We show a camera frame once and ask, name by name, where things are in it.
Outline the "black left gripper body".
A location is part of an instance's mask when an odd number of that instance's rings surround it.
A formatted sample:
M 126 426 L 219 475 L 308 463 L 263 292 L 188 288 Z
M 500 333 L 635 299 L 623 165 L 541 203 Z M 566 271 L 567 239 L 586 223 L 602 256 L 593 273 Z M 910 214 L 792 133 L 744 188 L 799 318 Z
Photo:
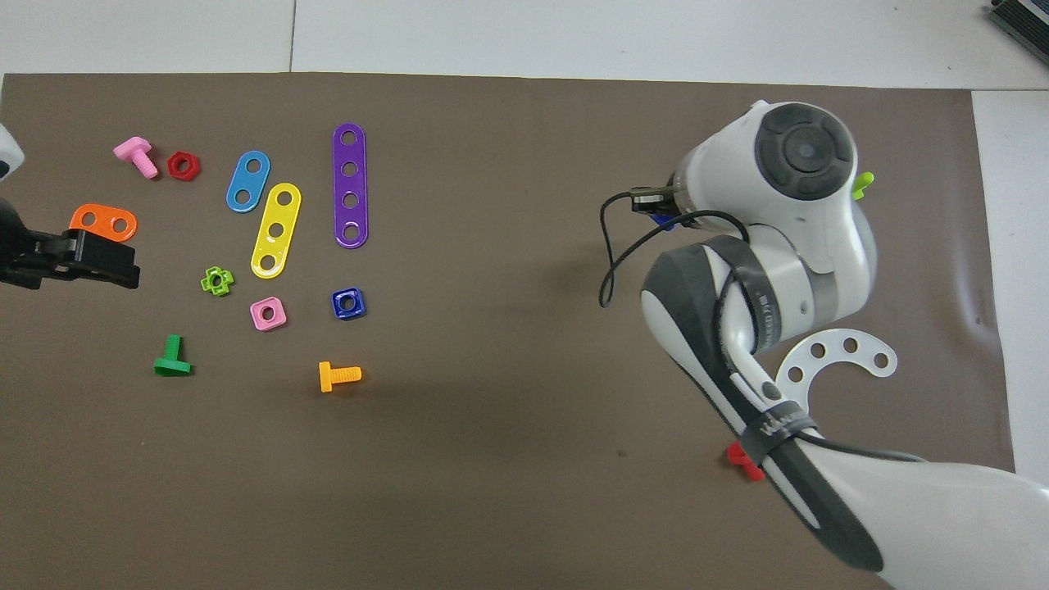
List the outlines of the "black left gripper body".
M 59 264 L 60 236 L 27 229 L 15 208 L 0 198 L 0 264 Z

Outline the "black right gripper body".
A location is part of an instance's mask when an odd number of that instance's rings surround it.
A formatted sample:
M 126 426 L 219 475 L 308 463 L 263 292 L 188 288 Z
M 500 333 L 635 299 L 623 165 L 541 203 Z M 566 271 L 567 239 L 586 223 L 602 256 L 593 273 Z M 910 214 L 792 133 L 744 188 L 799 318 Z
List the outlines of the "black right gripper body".
M 631 210 L 642 216 L 681 216 L 675 201 L 675 187 L 634 187 L 631 188 Z

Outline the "orange heart-shaped plate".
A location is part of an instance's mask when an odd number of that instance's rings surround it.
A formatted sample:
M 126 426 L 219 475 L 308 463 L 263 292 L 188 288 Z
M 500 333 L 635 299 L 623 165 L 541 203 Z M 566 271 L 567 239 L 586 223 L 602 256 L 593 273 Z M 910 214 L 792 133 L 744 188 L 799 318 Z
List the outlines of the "orange heart-shaped plate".
M 102 204 L 79 206 L 68 224 L 69 230 L 89 231 L 113 243 L 127 243 L 136 235 L 138 228 L 138 218 L 131 211 Z

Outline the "pink plastic screw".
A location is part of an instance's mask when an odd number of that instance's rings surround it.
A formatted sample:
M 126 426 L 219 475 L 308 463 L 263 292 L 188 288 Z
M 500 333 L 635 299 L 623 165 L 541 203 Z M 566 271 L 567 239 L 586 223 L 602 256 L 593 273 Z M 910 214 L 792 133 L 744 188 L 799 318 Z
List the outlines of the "pink plastic screw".
M 160 169 L 151 160 L 149 152 L 152 144 L 142 136 L 130 136 L 113 147 L 112 153 L 121 161 L 126 161 L 134 165 L 136 170 L 146 180 L 156 180 L 160 175 Z

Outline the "green plastic screw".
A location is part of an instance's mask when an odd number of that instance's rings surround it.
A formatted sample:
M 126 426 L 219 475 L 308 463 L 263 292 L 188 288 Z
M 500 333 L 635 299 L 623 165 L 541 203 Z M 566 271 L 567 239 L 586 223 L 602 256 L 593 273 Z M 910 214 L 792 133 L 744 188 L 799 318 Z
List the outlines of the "green plastic screw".
M 188 376 L 192 373 L 193 365 L 180 358 L 181 336 L 179 334 L 169 334 L 165 340 L 164 351 L 153 362 L 153 372 L 164 377 Z

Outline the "blue two-hole plate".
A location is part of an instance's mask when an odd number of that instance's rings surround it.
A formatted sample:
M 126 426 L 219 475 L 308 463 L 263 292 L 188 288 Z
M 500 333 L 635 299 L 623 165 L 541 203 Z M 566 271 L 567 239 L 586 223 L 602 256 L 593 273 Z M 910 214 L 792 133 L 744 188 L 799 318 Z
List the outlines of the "blue two-hole plate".
M 254 210 L 261 201 L 269 174 L 270 159 L 265 153 L 251 150 L 241 154 L 226 188 L 226 206 L 239 214 Z

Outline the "pink square plastic nut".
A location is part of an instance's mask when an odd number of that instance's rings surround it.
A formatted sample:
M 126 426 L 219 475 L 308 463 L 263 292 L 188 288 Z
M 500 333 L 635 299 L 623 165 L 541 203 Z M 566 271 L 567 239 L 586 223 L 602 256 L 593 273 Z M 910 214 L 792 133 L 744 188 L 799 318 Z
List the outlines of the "pink square plastic nut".
M 248 307 L 248 310 L 250 310 L 252 317 L 252 325 L 257 331 L 270 332 L 286 324 L 284 303 L 277 297 L 267 297 L 253 302 Z

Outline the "yellow three-hole plate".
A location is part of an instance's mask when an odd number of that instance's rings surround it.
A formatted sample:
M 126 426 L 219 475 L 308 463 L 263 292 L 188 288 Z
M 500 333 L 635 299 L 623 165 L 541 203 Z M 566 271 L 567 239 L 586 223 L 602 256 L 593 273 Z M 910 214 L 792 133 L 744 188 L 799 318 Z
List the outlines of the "yellow three-hole plate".
M 258 279 L 276 279 L 284 272 L 301 205 L 296 184 L 278 183 L 269 191 L 250 260 Z

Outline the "white curved five-hole plate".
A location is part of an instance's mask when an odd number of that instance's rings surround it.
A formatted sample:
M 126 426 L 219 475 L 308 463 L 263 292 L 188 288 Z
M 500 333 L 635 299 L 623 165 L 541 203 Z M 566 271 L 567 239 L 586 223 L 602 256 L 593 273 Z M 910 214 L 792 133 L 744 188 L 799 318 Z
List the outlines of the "white curved five-hole plate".
M 783 398 L 809 408 L 809 393 L 817 374 L 831 365 L 859 366 L 875 378 L 887 378 L 898 367 L 894 347 L 858 329 L 825 329 L 799 340 L 784 356 L 775 377 Z

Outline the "purple four-hole strip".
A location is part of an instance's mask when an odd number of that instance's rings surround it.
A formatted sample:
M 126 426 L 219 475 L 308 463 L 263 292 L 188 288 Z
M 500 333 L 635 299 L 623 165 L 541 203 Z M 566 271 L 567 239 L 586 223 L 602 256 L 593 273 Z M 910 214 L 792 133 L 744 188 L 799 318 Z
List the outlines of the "purple four-hole strip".
M 363 128 L 338 125 L 331 134 L 333 236 L 344 249 L 359 249 L 370 232 L 367 156 Z

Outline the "brown table mat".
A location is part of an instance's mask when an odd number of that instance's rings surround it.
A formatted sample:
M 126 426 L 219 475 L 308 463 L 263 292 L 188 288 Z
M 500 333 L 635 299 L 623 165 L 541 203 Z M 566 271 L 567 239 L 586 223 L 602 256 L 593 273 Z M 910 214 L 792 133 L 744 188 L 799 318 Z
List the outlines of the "brown table mat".
M 24 165 L 0 197 L 34 230 L 132 211 L 138 290 L 0 285 L 0 590 L 889 590 L 767 483 L 648 332 L 598 209 L 663 184 L 753 102 L 839 115 L 875 184 L 875 292 L 845 325 L 887 379 L 829 367 L 829 437 L 1011 470 L 968 91 L 400 75 L 5 75 Z M 333 236 L 331 134 L 367 141 L 370 232 Z M 113 147 L 152 144 L 146 180 Z M 258 206 L 224 204 L 247 151 Z M 194 153 L 192 182 L 169 176 Z M 269 191 L 299 187 L 288 261 L 250 260 Z M 224 297 L 200 288 L 234 274 Z M 366 314 L 334 317 L 331 294 Z M 250 305 L 284 303 L 286 324 Z M 169 334 L 191 374 L 153 372 Z M 318 363 L 363 379 L 319 388 Z

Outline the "red plastic screw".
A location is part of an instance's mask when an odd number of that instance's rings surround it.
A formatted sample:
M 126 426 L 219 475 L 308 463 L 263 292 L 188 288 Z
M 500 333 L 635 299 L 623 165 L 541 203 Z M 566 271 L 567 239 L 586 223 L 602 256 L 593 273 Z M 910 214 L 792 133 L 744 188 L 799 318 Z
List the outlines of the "red plastic screw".
M 764 470 L 762 470 L 761 467 L 756 465 L 756 463 L 754 463 L 753 460 L 751 460 L 750 456 L 744 451 L 744 448 L 742 448 L 742 445 L 741 443 L 738 443 L 738 441 L 732 442 L 726 448 L 726 452 L 724 454 L 726 455 L 728 462 L 731 465 L 738 467 L 738 470 L 741 470 L 743 475 L 746 475 L 746 477 L 749 478 L 750 481 L 752 482 L 764 481 L 765 479 Z

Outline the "orange plastic screw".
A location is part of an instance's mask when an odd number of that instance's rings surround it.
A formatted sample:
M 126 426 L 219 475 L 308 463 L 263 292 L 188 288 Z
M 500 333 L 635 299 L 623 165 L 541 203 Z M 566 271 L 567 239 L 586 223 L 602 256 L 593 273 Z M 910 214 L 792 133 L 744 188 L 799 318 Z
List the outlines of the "orange plastic screw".
M 322 393 L 331 393 L 334 385 L 355 384 L 363 379 L 363 368 L 360 366 L 334 367 L 329 361 L 320 361 L 317 368 Z

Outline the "grey ribbed device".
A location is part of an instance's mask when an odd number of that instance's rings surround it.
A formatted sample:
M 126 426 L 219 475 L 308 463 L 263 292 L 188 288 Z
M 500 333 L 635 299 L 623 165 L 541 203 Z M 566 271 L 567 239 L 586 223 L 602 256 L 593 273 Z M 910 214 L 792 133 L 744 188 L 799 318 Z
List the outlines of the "grey ribbed device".
M 989 16 L 1012 37 L 1049 50 L 1049 0 L 992 0 Z

